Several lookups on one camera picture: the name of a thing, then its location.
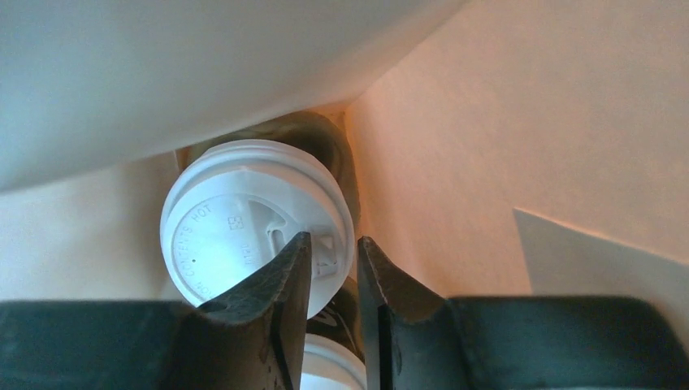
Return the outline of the black paper coffee cup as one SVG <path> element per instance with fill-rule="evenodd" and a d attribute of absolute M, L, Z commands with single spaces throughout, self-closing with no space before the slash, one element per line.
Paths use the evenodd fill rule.
<path fill-rule="evenodd" d="M 365 361 L 357 282 L 347 277 L 333 298 L 307 321 L 306 332 L 344 346 Z"/>

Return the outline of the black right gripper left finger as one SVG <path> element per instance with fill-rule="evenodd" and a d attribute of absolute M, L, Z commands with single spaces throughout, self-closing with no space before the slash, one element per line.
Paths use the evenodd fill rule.
<path fill-rule="evenodd" d="M 5 301 L 4 389 L 297 389 L 312 244 L 194 307 L 181 301 Z"/>

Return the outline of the orange paper bag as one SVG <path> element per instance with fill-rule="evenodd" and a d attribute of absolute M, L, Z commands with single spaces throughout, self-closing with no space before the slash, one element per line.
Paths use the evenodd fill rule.
<path fill-rule="evenodd" d="M 304 109 L 439 294 L 628 294 L 687 338 L 685 1 L 4 1 L 1 298 L 175 296 L 181 150 Z"/>

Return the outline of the white coffee cup lid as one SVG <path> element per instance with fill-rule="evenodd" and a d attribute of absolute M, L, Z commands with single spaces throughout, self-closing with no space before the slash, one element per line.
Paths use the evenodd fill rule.
<path fill-rule="evenodd" d="M 214 146 L 192 162 L 167 194 L 159 225 L 171 280 L 194 306 L 254 274 L 300 232 L 311 236 L 313 317 L 349 275 L 353 217 L 316 157 L 256 139 Z"/>

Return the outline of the single brown cup carrier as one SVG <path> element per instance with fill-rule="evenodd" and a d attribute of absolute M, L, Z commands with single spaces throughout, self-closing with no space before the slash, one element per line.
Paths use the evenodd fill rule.
<path fill-rule="evenodd" d="M 335 178 L 352 215 L 354 229 L 358 230 L 361 204 L 353 152 L 345 130 L 330 115 L 298 111 L 186 146 L 175 152 L 177 165 L 183 171 L 211 147 L 248 139 L 277 141 L 315 157 Z"/>

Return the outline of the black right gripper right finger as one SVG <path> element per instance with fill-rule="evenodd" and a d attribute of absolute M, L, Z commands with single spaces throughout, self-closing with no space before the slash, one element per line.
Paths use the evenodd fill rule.
<path fill-rule="evenodd" d="M 450 297 L 357 243 L 371 389 L 685 389 L 688 354 L 648 303 L 620 296 Z"/>

